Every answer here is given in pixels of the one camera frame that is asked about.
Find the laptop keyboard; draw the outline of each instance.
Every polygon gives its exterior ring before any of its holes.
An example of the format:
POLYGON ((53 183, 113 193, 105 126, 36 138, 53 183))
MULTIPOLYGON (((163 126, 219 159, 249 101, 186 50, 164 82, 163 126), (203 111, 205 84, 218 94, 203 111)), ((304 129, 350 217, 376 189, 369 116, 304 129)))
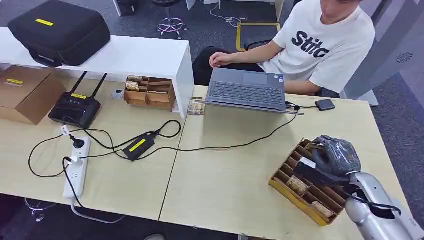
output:
POLYGON ((214 81, 209 95, 215 98, 234 99, 263 104, 283 104, 282 90, 274 87, 248 86, 238 83, 214 81))

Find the laptop touchpad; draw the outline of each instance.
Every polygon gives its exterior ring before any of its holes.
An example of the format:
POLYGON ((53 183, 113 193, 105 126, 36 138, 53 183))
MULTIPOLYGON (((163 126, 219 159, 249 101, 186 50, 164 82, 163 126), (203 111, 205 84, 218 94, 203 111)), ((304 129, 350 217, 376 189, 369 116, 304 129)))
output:
POLYGON ((253 85, 268 85, 268 75, 254 72, 243 73, 243 83, 253 85))

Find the chair base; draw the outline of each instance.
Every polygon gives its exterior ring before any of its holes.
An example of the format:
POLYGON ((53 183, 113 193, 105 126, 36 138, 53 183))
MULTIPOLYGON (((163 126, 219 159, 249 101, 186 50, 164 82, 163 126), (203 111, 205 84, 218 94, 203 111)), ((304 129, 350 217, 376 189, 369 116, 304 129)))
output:
POLYGON ((176 33, 177 39, 181 40, 180 30, 187 30, 186 24, 179 18, 165 18, 157 26, 157 31, 160 32, 160 36, 164 33, 176 33))

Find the white shelf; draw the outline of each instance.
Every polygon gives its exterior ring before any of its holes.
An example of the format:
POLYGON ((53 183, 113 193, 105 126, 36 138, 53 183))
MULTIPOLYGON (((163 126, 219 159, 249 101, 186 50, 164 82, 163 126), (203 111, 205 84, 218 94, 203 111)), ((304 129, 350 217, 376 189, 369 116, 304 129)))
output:
MULTIPOLYGON (((0 27, 0 63, 44 68, 7 27, 0 27)), ((144 76, 171 79, 177 107, 185 119, 194 90, 189 42, 129 36, 111 36, 110 42, 80 66, 60 66, 67 71, 108 73, 112 76, 144 76)), ((109 77, 122 82, 122 78, 109 77)))

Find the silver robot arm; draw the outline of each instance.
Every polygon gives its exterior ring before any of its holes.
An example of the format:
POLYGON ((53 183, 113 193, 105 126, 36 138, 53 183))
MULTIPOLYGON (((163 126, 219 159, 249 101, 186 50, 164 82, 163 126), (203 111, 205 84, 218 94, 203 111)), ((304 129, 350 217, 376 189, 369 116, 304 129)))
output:
MULTIPOLYGON (((369 202, 395 206, 402 209, 400 203, 393 201, 381 183, 372 175, 364 172, 350 174, 350 184, 358 187, 358 195, 369 202)), ((424 231, 406 211, 400 214, 392 209, 372 206, 353 197, 346 201, 346 212, 357 225, 365 240, 420 240, 424 231)))

